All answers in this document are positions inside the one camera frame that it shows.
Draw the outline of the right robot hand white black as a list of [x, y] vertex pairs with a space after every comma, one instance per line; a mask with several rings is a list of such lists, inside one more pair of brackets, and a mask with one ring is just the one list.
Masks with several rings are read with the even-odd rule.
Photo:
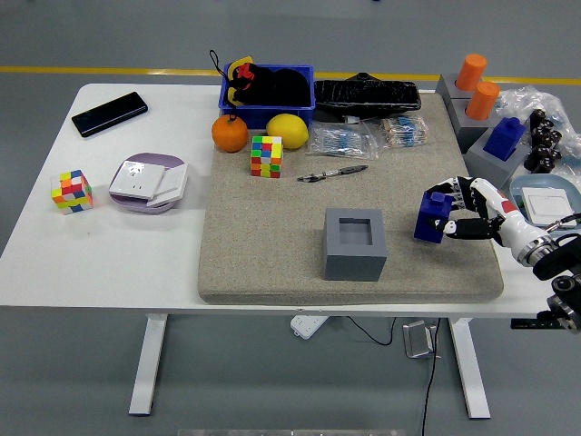
[[452, 198], [451, 209], [469, 210], [477, 218], [429, 219], [435, 230], [453, 239], [492, 239], [511, 250], [522, 265], [532, 267], [538, 255], [550, 251], [553, 243], [547, 231], [526, 222], [519, 209], [496, 186], [483, 178], [456, 176], [428, 189]]

